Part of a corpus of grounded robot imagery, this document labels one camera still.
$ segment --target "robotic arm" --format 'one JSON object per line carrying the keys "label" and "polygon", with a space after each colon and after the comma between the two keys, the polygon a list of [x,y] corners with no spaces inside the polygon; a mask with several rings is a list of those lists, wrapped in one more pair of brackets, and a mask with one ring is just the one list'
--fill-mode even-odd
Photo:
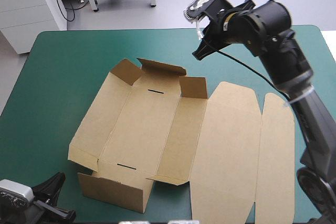
{"label": "robotic arm", "polygon": [[314,224],[336,224],[336,123],[310,82],[313,71],[290,29],[291,18],[280,3],[270,0],[255,8],[252,0],[233,7],[227,0],[194,0],[184,11],[189,22],[207,16],[198,31],[201,44],[193,55],[204,57],[230,44],[244,44],[259,57],[273,87],[286,96],[298,119],[306,150],[298,182],[322,217]]}

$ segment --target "white floor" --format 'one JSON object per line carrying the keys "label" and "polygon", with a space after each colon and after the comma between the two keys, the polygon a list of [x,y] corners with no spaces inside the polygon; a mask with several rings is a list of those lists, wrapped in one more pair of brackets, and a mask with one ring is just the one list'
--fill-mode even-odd
{"label": "white floor", "polygon": [[[244,0],[229,0],[238,5]],[[257,5],[267,0],[254,0]],[[313,24],[321,30],[336,57],[336,0],[276,0],[288,7],[295,25]],[[193,27],[182,11],[191,0],[157,0],[151,8],[149,0],[106,0],[99,2],[99,12],[90,6],[76,11],[76,19],[68,23],[69,30],[86,29],[148,29]],[[27,55],[17,55],[0,33],[0,113],[2,112]]]}

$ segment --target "box flap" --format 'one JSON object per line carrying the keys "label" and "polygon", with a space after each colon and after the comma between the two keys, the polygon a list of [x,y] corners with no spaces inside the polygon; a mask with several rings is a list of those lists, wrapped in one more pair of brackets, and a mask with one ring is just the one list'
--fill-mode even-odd
{"label": "box flap", "polygon": [[256,224],[292,224],[295,213],[295,123],[290,107],[265,96],[260,136]]}
{"label": "box flap", "polygon": [[154,180],[154,181],[160,181],[160,182],[175,185],[175,186],[180,186],[188,182],[188,180],[170,178],[170,177],[160,176],[160,175],[150,176],[147,179]]}
{"label": "box flap", "polygon": [[139,62],[142,64],[143,69],[158,69],[158,70],[164,70],[169,71],[171,73],[174,73],[178,76],[185,76],[187,74],[187,71],[180,67],[180,66],[174,66],[154,60],[147,60],[142,58],[137,58]]}
{"label": "box flap", "polygon": [[161,156],[151,179],[181,185],[189,180],[207,99],[181,97]]}
{"label": "box flap", "polygon": [[190,176],[193,219],[245,223],[255,201],[260,128],[254,91],[220,83],[206,107]]}
{"label": "box flap", "polygon": [[[114,69],[124,69],[125,66],[134,69],[134,65],[129,64],[128,60],[122,60]],[[131,88],[129,83],[108,73],[70,143],[69,160],[97,171],[98,158]]]}
{"label": "box flap", "polygon": [[133,85],[143,74],[143,71],[128,59],[121,60],[110,72],[129,85]]}
{"label": "box flap", "polygon": [[181,96],[207,99],[206,80],[204,77],[180,77]]}

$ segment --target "green table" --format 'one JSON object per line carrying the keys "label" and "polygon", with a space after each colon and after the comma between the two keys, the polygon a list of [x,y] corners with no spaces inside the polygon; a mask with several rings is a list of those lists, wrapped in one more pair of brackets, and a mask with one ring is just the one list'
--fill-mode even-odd
{"label": "green table", "polygon": [[[296,26],[297,39],[316,72],[313,84],[336,115],[336,65],[314,26]],[[136,57],[184,66],[190,76],[205,76],[211,94],[221,81],[253,88],[260,106],[274,92],[242,66],[213,54],[198,62],[194,29],[52,31],[38,36],[0,117],[0,179],[33,186],[58,171],[66,173],[59,206],[77,211],[77,221],[189,219],[188,184],[155,183],[144,215],[82,196],[77,172],[89,170],[67,160],[68,145],[107,72],[122,58]],[[266,74],[260,61],[241,45],[225,51]],[[296,128],[296,168],[304,143]],[[249,221],[253,221],[253,212]],[[295,222],[318,212],[296,183]]]}

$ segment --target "cardboard panel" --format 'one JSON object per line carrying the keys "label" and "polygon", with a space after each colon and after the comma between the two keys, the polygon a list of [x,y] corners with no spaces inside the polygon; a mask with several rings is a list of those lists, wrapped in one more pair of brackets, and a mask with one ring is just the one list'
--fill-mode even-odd
{"label": "cardboard panel", "polygon": [[253,89],[229,82],[221,82],[210,99],[227,107],[260,114],[260,108]]}
{"label": "cardboard panel", "polygon": [[[71,152],[68,158],[93,170],[101,154],[108,136],[118,119],[120,111],[131,91],[131,86],[109,73],[102,84],[96,98],[83,118],[75,136],[71,141]],[[87,153],[90,160],[80,156]]]}
{"label": "cardboard panel", "polygon": [[239,198],[227,190],[214,189],[210,183],[190,182],[190,194],[193,219],[201,224],[245,223],[253,205],[253,201]]}
{"label": "cardboard panel", "polygon": [[141,88],[144,91],[175,94],[180,96],[180,82],[178,75],[167,71],[157,69],[145,69],[145,73],[134,84],[134,87]]}
{"label": "cardboard panel", "polygon": [[163,70],[163,71],[169,71],[171,73],[177,74],[179,76],[185,76],[187,74],[187,71],[179,66],[174,66],[154,60],[147,60],[138,58],[139,62],[142,64],[142,68],[144,69],[150,69],[150,68],[156,68],[157,70]]}
{"label": "cardboard panel", "polygon": [[157,175],[188,181],[206,105],[207,99],[180,99]]}
{"label": "cardboard panel", "polygon": [[142,70],[128,59],[121,60],[113,69],[111,69],[111,73],[129,85],[133,85],[133,83],[143,74]]}
{"label": "cardboard panel", "polygon": [[208,98],[204,77],[180,77],[181,96],[190,98]]}
{"label": "cardboard panel", "polygon": [[143,191],[105,178],[78,174],[79,184],[84,196],[110,204],[144,212]]}
{"label": "cardboard panel", "polygon": [[133,87],[100,159],[155,175],[179,98]]}
{"label": "cardboard panel", "polygon": [[295,212],[295,125],[289,107],[273,93],[265,96],[260,138],[257,224],[290,224]]}
{"label": "cardboard panel", "polygon": [[221,83],[208,101],[191,172],[193,218],[245,223],[255,200],[260,128],[254,91]]}

